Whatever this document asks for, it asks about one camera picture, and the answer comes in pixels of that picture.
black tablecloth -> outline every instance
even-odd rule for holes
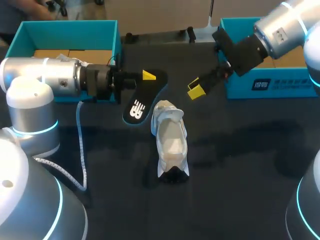
[[[320,148],[320,100],[227,100],[220,84],[191,101],[187,84],[215,67],[213,50],[212,43],[124,46],[125,70],[168,73],[157,100],[184,111],[187,183],[158,183],[151,115],[140,126],[122,120],[132,91],[123,92],[122,105],[83,105],[88,240],[287,239],[287,203]],[[75,110],[76,104],[57,106],[61,147],[52,159],[81,181]]]

cable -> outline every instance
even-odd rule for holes
[[[46,164],[55,168],[56,170],[61,172],[64,176],[66,176],[79,190],[84,192],[87,190],[87,169],[85,165],[84,144],[83,144],[83,138],[82,138],[81,123],[80,123],[80,108],[82,104],[83,102],[80,101],[76,107],[75,120],[76,120],[76,126],[78,130],[78,136],[79,136],[80,160],[81,160],[81,167],[82,167],[82,173],[83,173],[83,186],[70,173],[68,173],[65,169],[63,169],[58,164],[43,158],[37,157],[34,159],[39,163]]]
[[[110,63],[111,59],[113,59],[115,56],[116,56],[116,55],[113,55],[112,57],[110,57],[110,59],[109,59],[108,63],[106,64],[107,66],[109,65],[109,63]]]

white logo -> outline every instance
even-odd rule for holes
[[[139,102],[138,100],[135,100],[134,105],[132,106],[132,108],[130,110],[130,116],[135,117],[136,119],[140,119],[145,107],[146,106],[141,104],[141,102]]]

person's hand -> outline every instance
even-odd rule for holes
[[[49,10],[46,7],[44,7],[38,3],[35,3],[35,6],[31,9],[29,16],[33,20],[41,20],[41,21],[54,20],[54,18],[51,16]]]
[[[49,10],[38,4],[35,0],[5,0],[8,4],[20,9],[33,20],[54,20]]]

open box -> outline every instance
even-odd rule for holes
[[[220,27],[234,43],[254,32],[260,17],[222,18]],[[225,84],[228,99],[317,97],[304,61],[302,47],[280,59],[267,57],[263,63],[239,77],[234,73]]]
[[[25,21],[22,22],[6,54],[11,57],[56,58],[63,54],[90,64],[113,63],[121,54],[116,20]],[[59,102],[87,99],[57,97]]]

